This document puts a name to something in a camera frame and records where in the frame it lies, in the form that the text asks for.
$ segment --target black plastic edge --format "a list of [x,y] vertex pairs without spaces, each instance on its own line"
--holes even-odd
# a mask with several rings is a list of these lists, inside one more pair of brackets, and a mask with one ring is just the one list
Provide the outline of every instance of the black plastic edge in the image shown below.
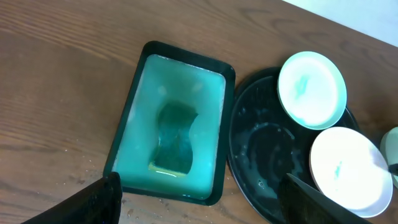
[[226,155],[229,151],[229,126],[231,120],[231,113],[234,103],[234,88],[235,88],[235,71],[232,66],[225,62],[209,58],[206,56],[198,55],[193,52],[189,52],[178,47],[174,47],[169,44],[161,43],[156,40],[150,41],[145,44],[142,49],[141,56],[139,58],[136,72],[132,80],[132,84],[127,95],[127,100],[123,108],[121,119],[116,130],[116,134],[111,145],[111,149],[108,154],[108,158],[105,163],[103,175],[107,176],[112,172],[112,167],[118,153],[119,145],[123,137],[123,132],[126,127],[127,118],[131,109],[134,96],[137,91],[139,80],[144,69],[145,62],[148,56],[157,54],[163,57],[167,57],[173,60],[177,60],[189,65],[204,68],[206,70],[220,73],[225,78],[225,92],[224,92],[224,103],[223,111],[221,114],[221,124],[218,139],[217,157],[215,175],[213,180],[213,191],[210,196],[206,199],[200,200],[196,198],[162,194],[158,192],[152,192],[148,190],[134,189],[130,187],[123,187],[123,192],[148,195],[152,197],[162,197],[172,200],[179,200],[184,202],[196,203],[200,205],[214,205],[218,202],[223,194],[224,187],[224,175],[226,165]]

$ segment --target black tray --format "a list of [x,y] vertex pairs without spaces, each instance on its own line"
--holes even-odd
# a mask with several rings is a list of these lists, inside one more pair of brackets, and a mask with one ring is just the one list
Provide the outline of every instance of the black tray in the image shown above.
[[173,200],[180,200],[183,202],[197,203],[200,205],[213,205],[218,202],[223,194],[223,184],[225,175],[225,164],[226,164],[226,154],[228,153],[229,142],[228,142],[228,132],[229,132],[229,121],[231,119],[231,109],[233,106],[233,92],[235,86],[235,71],[234,69],[225,62],[209,58],[206,56],[198,55],[193,52],[189,52],[178,47],[174,47],[165,43],[158,41],[150,41],[146,43],[142,49],[141,56],[139,58],[136,72],[134,74],[134,79],[132,81],[129,94],[127,96],[126,104],[120,118],[118,129],[116,130],[115,137],[109,151],[108,158],[105,163],[103,175],[106,177],[112,172],[112,167],[116,158],[116,154],[119,150],[119,145],[123,136],[124,129],[126,127],[127,118],[131,109],[134,96],[138,87],[139,80],[141,78],[141,73],[144,69],[147,57],[152,54],[157,54],[163,57],[171,58],[179,62],[187,63],[196,67],[204,68],[206,70],[220,73],[225,77],[226,86],[224,92],[224,103],[223,112],[221,115],[220,133],[218,136],[218,149],[216,158],[215,175],[213,181],[213,190],[208,198],[196,199],[191,197],[185,197],[181,195],[165,194],[160,192],[155,192],[151,190],[136,189],[132,187],[123,186],[123,192],[148,195],[153,197],[169,198]]
[[[231,172],[252,207],[270,223],[285,223],[277,189],[286,173],[316,189],[309,154],[321,132],[304,128],[286,114],[276,89],[279,72],[280,67],[267,68],[240,84],[229,132]],[[348,109],[335,126],[359,130]]]

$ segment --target bowl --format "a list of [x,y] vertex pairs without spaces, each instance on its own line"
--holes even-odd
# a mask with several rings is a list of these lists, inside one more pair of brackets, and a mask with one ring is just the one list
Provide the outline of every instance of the bowl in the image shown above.
[[354,214],[382,213],[392,198],[392,178],[377,147],[348,128],[322,131],[310,151],[310,171],[324,195]]
[[300,52],[283,65],[279,100],[298,124],[314,130],[332,127],[347,103],[346,85],[336,65],[316,52]]

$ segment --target wooden table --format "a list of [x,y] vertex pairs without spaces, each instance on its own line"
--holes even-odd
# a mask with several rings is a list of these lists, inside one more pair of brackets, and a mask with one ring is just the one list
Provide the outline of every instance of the wooden table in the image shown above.
[[[344,75],[378,143],[398,124],[398,48],[282,1],[0,0],[0,223],[20,223],[99,179],[142,46],[231,64],[239,83],[314,50]],[[398,222],[398,193],[374,223]],[[120,223],[266,223],[230,172],[212,207],[125,194]]]

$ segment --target black round tray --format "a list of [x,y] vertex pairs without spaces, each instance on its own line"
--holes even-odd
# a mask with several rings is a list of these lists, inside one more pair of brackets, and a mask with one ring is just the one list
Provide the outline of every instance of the black round tray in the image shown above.
[[[280,67],[267,68],[239,85],[229,131],[231,172],[248,202],[270,223],[286,223],[277,195],[283,175],[291,173],[317,189],[309,154],[321,132],[304,128],[286,114],[277,94],[279,72]],[[335,126],[359,131],[347,108]]]

